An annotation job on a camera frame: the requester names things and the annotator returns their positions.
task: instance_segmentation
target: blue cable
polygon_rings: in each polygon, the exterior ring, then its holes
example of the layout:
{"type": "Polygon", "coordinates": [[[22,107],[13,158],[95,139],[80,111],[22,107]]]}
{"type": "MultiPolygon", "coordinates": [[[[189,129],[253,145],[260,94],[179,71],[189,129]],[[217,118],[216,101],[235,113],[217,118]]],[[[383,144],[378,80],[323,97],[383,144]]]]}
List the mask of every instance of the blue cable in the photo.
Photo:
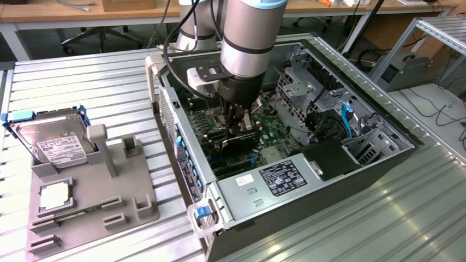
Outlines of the blue cable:
{"type": "Polygon", "coordinates": [[[343,124],[347,127],[350,138],[352,138],[351,134],[351,127],[347,119],[347,113],[354,113],[355,111],[352,110],[351,106],[346,103],[342,104],[342,118],[343,118],[343,124]]]}

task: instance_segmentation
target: power supply label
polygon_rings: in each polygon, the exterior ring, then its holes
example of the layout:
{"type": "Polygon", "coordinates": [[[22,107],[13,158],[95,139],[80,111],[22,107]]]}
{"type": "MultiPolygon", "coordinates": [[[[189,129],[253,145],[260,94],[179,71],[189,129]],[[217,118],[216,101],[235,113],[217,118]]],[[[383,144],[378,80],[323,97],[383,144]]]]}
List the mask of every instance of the power supply label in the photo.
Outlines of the power supply label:
{"type": "Polygon", "coordinates": [[[276,197],[307,185],[291,160],[259,170],[259,173],[276,197]]]}
{"type": "Polygon", "coordinates": [[[37,142],[37,146],[53,165],[85,158],[81,143],[75,135],[37,142]]]}

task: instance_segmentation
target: motherboard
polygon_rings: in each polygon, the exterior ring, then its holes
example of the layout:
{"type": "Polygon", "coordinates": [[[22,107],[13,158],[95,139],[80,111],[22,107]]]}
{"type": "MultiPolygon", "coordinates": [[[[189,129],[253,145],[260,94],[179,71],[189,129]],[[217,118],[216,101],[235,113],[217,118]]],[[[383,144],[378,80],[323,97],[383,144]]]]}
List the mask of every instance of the motherboard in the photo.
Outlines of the motherboard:
{"type": "Polygon", "coordinates": [[[251,121],[260,123],[260,130],[244,135],[247,140],[235,145],[232,152],[221,152],[227,123],[220,105],[216,102],[199,100],[187,98],[183,107],[219,180],[285,158],[291,151],[302,146],[288,132],[289,127],[276,115],[273,102],[267,96],[260,96],[252,105],[249,115],[251,121]]]}

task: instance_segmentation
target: office chair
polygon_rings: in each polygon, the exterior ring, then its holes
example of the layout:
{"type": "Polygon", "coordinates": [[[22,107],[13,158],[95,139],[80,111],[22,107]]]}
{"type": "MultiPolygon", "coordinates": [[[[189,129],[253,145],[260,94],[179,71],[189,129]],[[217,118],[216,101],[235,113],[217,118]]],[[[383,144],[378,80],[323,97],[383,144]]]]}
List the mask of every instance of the office chair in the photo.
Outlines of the office chair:
{"type": "MultiPolygon", "coordinates": [[[[294,27],[298,27],[298,26],[299,26],[299,21],[303,20],[303,19],[307,19],[314,25],[316,25],[316,24],[314,23],[314,21],[311,20],[311,18],[308,18],[308,17],[300,17],[300,18],[298,18],[298,20],[296,20],[295,22],[292,22],[292,26],[294,26],[294,27]]],[[[322,28],[322,33],[326,33],[326,32],[327,32],[327,25],[330,25],[331,22],[332,22],[332,17],[331,17],[331,16],[327,16],[327,17],[326,17],[326,20],[323,20],[323,19],[316,19],[316,20],[320,21],[320,22],[324,22],[323,28],[322,28]]]]}
{"type": "MultiPolygon", "coordinates": [[[[79,40],[97,34],[99,35],[99,40],[100,40],[100,52],[104,53],[104,45],[103,42],[105,40],[105,34],[111,34],[115,35],[116,37],[124,38],[132,42],[135,42],[137,44],[137,49],[143,48],[143,42],[136,38],[132,37],[128,34],[120,33],[115,30],[112,30],[112,28],[116,26],[97,26],[97,27],[92,27],[89,30],[87,30],[85,27],[81,27],[81,33],[76,36],[73,36],[72,38],[61,41],[61,47],[63,47],[63,51],[67,54],[72,54],[75,52],[73,48],[71,46],[68,46],[69,44],[77,42],[79,40]]],[[[123,26],[123,32],[128,32],[128,26],[123,26]]]]}

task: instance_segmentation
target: hard drive label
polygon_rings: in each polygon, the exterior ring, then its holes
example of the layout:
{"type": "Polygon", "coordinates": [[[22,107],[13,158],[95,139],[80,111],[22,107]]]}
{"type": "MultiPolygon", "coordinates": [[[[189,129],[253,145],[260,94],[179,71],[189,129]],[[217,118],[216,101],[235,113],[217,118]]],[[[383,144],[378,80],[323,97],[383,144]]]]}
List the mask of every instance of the hard drive label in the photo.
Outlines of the hard drive label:
{"type": "Polygon", "coordinates": [[[37,146],[53,165],[85,158],[81,143],[75,135],[37,142],[37,146]]]}
{"type": "Polygon", "coordinates": [[[291,160],[259,170],[259,173],[276,197],[307,185],[291,160]]]}

